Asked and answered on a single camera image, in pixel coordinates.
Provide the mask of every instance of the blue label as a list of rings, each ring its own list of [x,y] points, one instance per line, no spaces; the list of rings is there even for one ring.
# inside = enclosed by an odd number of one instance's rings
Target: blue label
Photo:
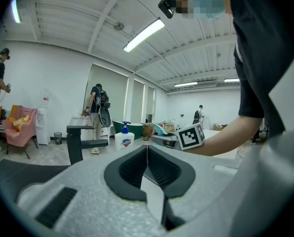
[[[131,140],[130,139],[125,139],[125,140],[123,140],[122,144],[123,144],[124,147],[128,147],[131,144]]]

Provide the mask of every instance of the ceiling light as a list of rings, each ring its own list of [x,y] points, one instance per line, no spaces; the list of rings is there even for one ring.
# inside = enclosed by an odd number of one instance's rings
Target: ceiling light
[[[160,30],[164,26],[165,26],[164,23],[161,21],[160,18],[158,18],[155,22],[153,22],[151,25],[145,28],[142,32],[140,32],[135,38],[133,38],[133,40],[129,42],[127,46],[124,47],[124,51],[129,53],[136,46],[142,43],[146,38],[154,34],[156,31]]]
[[[240,82],[239,78],[225,79],[225,82]]]
[[[14,16],[15,22],[20,23],[21,20],[20,20],[20,16],[19,16],[19,11],[17,9],[17,0],[13,0],[11,5],[12,5],[12,11],[13,11],[13,16]]]
[[[190,85],[197,85],[197,82],[187,82],[182,84],[176,84],[174,87],[182,87],[182,86],[190,86]]]

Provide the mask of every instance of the camera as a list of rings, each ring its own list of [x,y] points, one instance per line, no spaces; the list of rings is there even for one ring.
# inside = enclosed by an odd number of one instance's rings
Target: camera
[[[173,17],[174,11],[173,9],[171,9],[168,0],[161,0],[158,4],[158,7],[168,19],[171,19]]]

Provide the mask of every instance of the pink armchair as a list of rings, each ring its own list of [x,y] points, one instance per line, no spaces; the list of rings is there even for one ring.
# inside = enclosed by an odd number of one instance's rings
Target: pink armchair
[[[35,146],[38,148],[36,142],[34,141],[33,137],[36,135],[35,133],[35,116],[37,113],[37,109],[29,109],[22,106],[17,106],[16,112],[13,114],[13,118],[16,120],[30,116],[30,120],[23,124],[20,131],[16,131],[13,128],[13,124],[8,120],[3,120],[2,125],[4,128],[4,133],[6,135],[6,141],[7,141],[7,151],[6,154],[8,154],[8,146],[13,145],[17,147],[24,147],[27,142],[32,139]]]

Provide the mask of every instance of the ceiling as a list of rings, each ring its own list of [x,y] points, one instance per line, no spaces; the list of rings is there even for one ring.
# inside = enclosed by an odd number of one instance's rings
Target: ceiling
[[[160,0],[18,0],[22,18],[16,24],[7,11],[3,24],[6,40],[31,41],[66,47],[102,58],[154,84],[174,91],[180,82],[236,77],[233,58],[236,35],[232,17],[167,19]],[[158,17],[165,28],[130,53],[123,47]],[[117,22],[122,31],[114,30]]]

